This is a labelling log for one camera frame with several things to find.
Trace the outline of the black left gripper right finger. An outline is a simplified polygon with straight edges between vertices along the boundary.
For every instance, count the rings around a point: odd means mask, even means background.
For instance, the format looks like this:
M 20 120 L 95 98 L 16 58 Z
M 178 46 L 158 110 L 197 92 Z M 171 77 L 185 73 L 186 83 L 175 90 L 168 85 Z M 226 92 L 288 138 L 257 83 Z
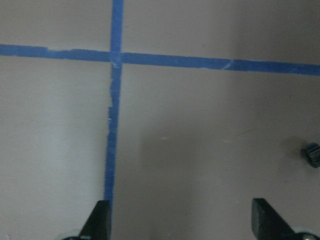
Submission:
M 264 198 L 252 199 L 251 230 L 257 240 L 284 240 L 296 234 Z

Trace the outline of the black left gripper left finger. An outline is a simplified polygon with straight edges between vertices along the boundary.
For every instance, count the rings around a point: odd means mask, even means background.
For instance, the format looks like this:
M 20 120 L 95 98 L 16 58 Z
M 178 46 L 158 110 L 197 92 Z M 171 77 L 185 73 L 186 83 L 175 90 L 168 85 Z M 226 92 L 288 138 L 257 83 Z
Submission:
M 81 229 L 80 240 L 109 240 L 111 237 L 111 207 L 108 200 L 99 200 Z

